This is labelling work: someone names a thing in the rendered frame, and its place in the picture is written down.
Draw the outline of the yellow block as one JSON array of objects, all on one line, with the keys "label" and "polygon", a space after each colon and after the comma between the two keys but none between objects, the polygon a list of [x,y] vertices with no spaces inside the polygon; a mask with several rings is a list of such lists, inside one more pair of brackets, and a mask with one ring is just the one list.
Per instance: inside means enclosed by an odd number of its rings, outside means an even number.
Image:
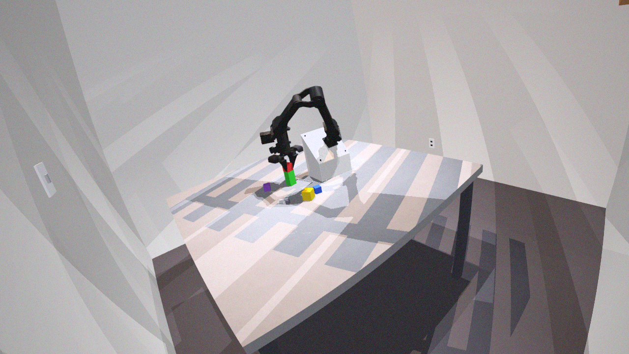
[{"label": "yellow block", "polygon": [[301,194],[303,200],[312,201],[315,197],[315,192],[313,188],[305,188],[303,191],[301,191]]}]

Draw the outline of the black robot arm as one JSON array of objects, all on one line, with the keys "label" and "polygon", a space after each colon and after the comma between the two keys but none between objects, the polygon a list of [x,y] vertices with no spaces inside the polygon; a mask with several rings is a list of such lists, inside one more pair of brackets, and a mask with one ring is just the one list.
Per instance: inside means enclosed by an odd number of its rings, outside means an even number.
[{"label": "black robot arm", "polygon": [[[308,94],[310,94],[311,101],[302,101]],[[339,126],[336,120],[330,115],[326,103],[324,103],[323,89],[317,86],[309,87],[302,90],[299,94],[293,95],[292,100],[285,110],[283,110],[282,114],[273,119],[270,131],[260,132],[261,144],[274,143],[275,139],[277,139],[278,143],[289,140],[287,131],[290,130],[290,127],[288,127],[287,124],[301,107],[317,108],[324,119],[323,126],[324,132],[326,133],[326,137],[323,138],[324,143],[326,143],[329,148],[339,145],[338,142],[342,139]]]}]

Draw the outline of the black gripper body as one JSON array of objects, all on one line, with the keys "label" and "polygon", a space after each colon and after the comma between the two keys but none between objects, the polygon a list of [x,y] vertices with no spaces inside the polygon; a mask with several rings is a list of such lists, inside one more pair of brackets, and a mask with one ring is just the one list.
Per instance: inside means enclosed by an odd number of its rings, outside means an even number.
[{"label": "black gripper body", "polygon": [[281,143],[276,143],[276,145],[279,147],[279,155],[271,155],[268,160],[269,163],[279,163],[281,162],[281,160],[285,159],[285,155],[294,155],[297,152],[301,152],[303,151],[303,147],[301,145],[293,145],[292,147],[290,147],[291,142],[289,140],[281,142]]}]

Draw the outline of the red block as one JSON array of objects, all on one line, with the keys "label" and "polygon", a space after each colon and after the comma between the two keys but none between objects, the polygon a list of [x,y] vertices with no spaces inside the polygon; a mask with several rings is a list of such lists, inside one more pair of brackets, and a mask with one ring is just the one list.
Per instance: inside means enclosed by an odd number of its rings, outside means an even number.
[{"label": "red block", "polygon": [[292,166],[292,163],[288,163],[287,162],[286,164],[287,164],[287,171],[285,171],[285,169],[283,167],[282,167],[282,169],[283,169],[283,171],[289,173],[289,171],[293,170],[293,166]]}]

